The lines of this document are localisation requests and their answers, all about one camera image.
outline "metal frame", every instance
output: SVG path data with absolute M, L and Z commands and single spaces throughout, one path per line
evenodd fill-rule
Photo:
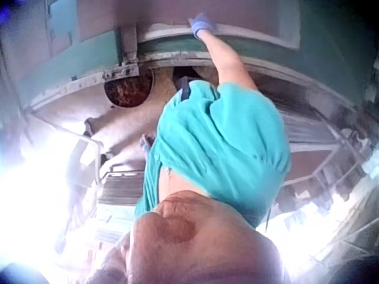
M 93 139 L 91 139 L 87 136 L 84 136 L 84 135 L 74 133 L 70 130 L 67 130 L 67 129 L 61 127 L 61 126 L 55 125 L 51 122 L 48 122 L 44 118 L 38 117 L 35 114 L 30 114 L 30 116 L 35 118 L 36 120 L 48 125 L 50 128 L 52 128 L 56 131 L 59 131 L 62 133 L 67 133 L 71 136 L 74 136 L 80 140 L 86 141 L 87 143 L 94 145 L 95 151 L 96 151 L 96 155 L 95 155 L 95 182 L 97 185 L 100 185 L 100 183 L 101 183 L 101 179 L 100 179 L 100 153 L 101 153 L 101 149 L 104 148 L 104 145 L 102 144 L 102 142 L 93 140 Z

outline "metal pipe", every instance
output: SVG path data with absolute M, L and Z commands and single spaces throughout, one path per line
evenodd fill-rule
M 325 122 L 326 126 L 330 129 L 332 134 L 340 141 L 342 141 L 345 145 L 348 146 L 348 148 L 353 152 L 356 159 L 359 163 L 363 163 L 365 161 L 364 157 L 361 153 L 359 153 L 356 148 L 353 147 L 353 145 L 350 143 L 350 141 L 342 135 L 342 133 L 338 130 L 338 128 L 325 116 L 323 115 L 318 109 L 313 108 L 314 113 Z
M 86 141 L 87 143 L 95 146 L 95 151 L 96 151 L 95 153 L 95 182 L 97 185 L 99 185 L 100 184 L 100 152 L 101 152 L 101 149 L 104 147 L 103 143 L 100 141 L 93 140 L 87 136 L 74 133 L 59 125 L 48 122 L 44 118 L 38 117 L 35 114 L 30 114 L 30 115 L 34 117 L 36 120 L 41 121 L 44 124 L 48 125 L 50 128 L 54 129 L 55 131 L 70 134 L 71 136 L 75 136 L 76 138 Z
M 379 217 L 376 218 L 376 219 L 373 219 L 371 222 L 369 222 L 368 224 L 364 225 L 363 227 L 361 227 L 360 229 L 356 230 L 355 232 L 352 232 L 351 234 L 349 235 L 346 235 L 344 237 L 341 237 L 341 238 L 337 238 L 333 241 L 331 241 L 329 244 L 327 244 L 326 246 L 324 246 L 316 255 L 315 257 L 321 253 L 324 249 L 326 249 L 327 247 L 329 247 L 331 244 L 335 244 L 335 243 L 339 243 L 340 241 L 343 241 L 349 237 L 352 237 L 353 235 L 356 235 L 356 234 L 359 234 L 360 232 L 366 230 L 367 228 L 370 228 L 372 225 L 374 225 L 376 222 L 379 221 Z
M 360 247 L 360 246 L 357 246 L 356 244 L 353 244 L 352 242 L 350 241 L 346 241 L 346 240 L 343 240 L 343 242 L 347 245 L 349 245 L 350 247 L 352 247 L 353 249 L 356 249 L 356 250 L 359 250 L 360 252 L 362 253 L 365 253 L 365 254 L 371 254 L 368 250 L 365 250 L 364 248 Z
M 333 183 L 329 188 L 334 188 L 338 183 L 343 181 L 357 166 L 359 163 L 355 163 L 343 176 L 341 176 L 335 183 Z

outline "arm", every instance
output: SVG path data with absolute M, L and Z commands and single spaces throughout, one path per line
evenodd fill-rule
M 212 34 L 213 25 L 201 14 L 191 22 L 196 38 L 202 40 L 219 73 L 219 83 L 234 82 L 240 86 L 258 90 L 253 79 L 245 69 L 238 54 L 225 42 Z

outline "blue glove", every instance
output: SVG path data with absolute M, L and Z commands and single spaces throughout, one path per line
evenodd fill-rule
M 197 33 L 200 30 L 207 30 L 211 33 L 214 33 L 214 24 L 208 19 L 208 17 L 204 13 L 201 13 L 199 16 L 191 20 L 191 28 L 194 32 L 195 38 L 197 39 Z

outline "teal metal panel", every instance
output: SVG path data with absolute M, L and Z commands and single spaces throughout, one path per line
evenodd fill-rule
M 118 64 L 117 33 L 90 38 L 40 63 L 25 79 L 16 82 L 22 105 L 60 82 Z

